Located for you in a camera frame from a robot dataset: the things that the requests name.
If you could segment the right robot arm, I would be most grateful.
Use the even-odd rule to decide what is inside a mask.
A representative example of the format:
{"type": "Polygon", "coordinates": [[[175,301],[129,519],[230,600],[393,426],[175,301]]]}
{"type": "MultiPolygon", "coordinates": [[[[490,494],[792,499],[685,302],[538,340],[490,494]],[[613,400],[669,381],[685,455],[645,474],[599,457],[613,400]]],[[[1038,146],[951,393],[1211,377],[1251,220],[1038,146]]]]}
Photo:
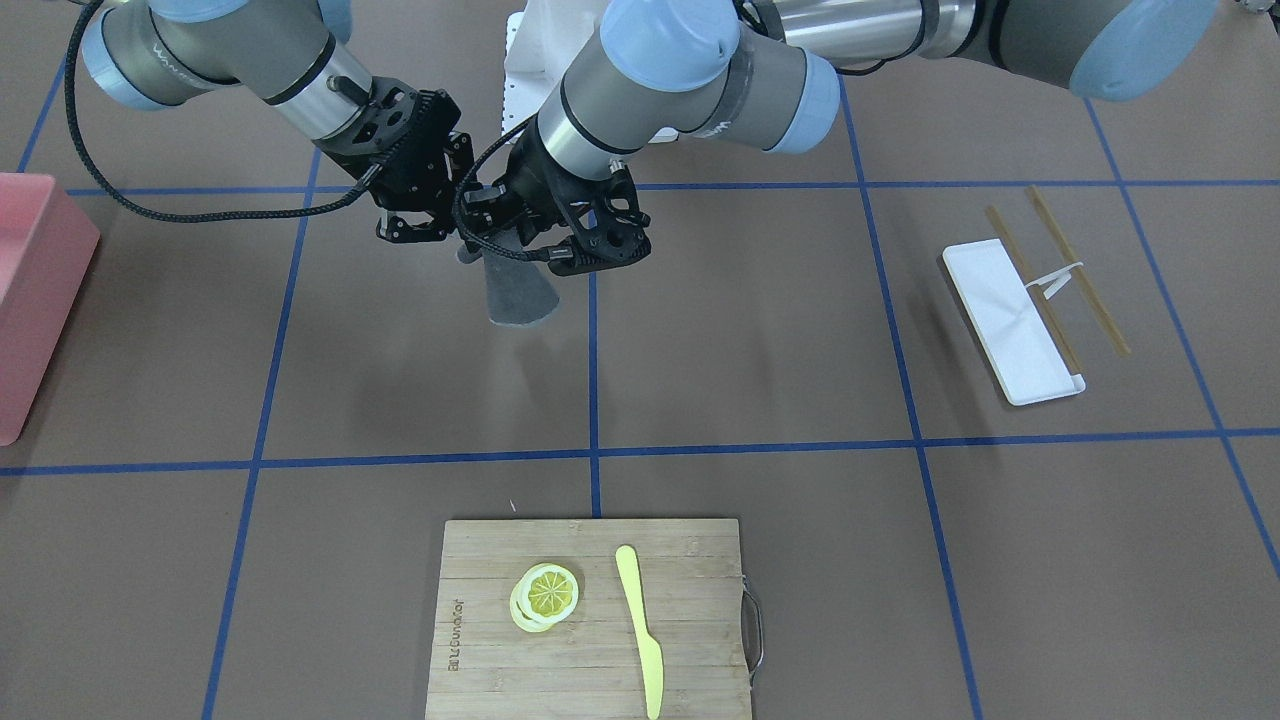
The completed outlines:
{"type": "Polygon", "coordinates": [[[348,50],[347,1],[83,1],[64,65],[67,126],[95,183],[123,208],[180,224],[317,217],[370,197],[392,243],[445,240],[472,161],[443,90],[374,74],[348,50]],[[352,181],[311,208],[175,214],[124,196],[91,158],[76,104],[78,70],[113,100],[161,111],[220,88],[247,88],[352,181]]]}

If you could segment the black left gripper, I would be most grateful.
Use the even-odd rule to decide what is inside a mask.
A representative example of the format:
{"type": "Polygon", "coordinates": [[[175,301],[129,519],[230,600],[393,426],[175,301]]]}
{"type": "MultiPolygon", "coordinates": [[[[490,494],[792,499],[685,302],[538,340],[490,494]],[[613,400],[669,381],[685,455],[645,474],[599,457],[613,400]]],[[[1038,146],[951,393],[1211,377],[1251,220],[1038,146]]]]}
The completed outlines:
{"type": "Polygon", "coordinates": [[[508,247],[499,243],[498,236],[513,231],[516,234],[515,250],[527,251],[529,245],[540,233],[556,227],[566,228],[558,220],[556,204],[550,196],[550,177],[558,170],[567,170],[586,181],[603,181],[611,176],[613,161],[620,160],[605,159],[602,178],[584,178],[564,169],[552,156],[536,129],[509,132],[483,152],[465,177],[462,187],[463,242],[471,250],[507,251],[508,247]],[[476,174],[484,161],[497,151],[502,142],[515,135],[518,138],[511,149],[504,174],[489,186],[479,184],[476,174]]]}

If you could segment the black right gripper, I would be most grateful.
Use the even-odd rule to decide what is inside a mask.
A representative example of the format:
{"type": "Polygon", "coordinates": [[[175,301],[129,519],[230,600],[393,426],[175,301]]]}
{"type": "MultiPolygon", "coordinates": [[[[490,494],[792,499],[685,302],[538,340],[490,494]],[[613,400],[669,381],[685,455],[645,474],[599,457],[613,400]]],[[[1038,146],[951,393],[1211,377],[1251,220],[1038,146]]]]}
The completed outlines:
{"type": "Polygon", "coordinates": [[[406,141],[372,182],[370,193],[383,209],[376,237],[389,243],[435,243],[453,233],[452,208],[474,165],[468,133],[451,131],[439,137],[406,141]],[[424,213],[411,224],[399,213],[424,213]]]}

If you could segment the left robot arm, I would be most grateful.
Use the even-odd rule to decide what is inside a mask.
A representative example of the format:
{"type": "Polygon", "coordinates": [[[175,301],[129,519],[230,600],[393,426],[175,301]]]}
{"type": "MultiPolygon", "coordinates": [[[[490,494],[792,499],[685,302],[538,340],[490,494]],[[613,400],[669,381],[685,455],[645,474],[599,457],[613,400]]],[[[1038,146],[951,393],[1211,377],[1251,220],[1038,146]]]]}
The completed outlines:
{"type": "Polygon", "coordinates": [[[829,133],[844,78],[911,56],[965,59],[1123,102],[1184,63],[1213,1],[608,1],[512,129],[506,173],[454,201],[486,245],[553,225],[618,260],[645,240],[626,161],[663,129],[803,154],[829,133]]]}

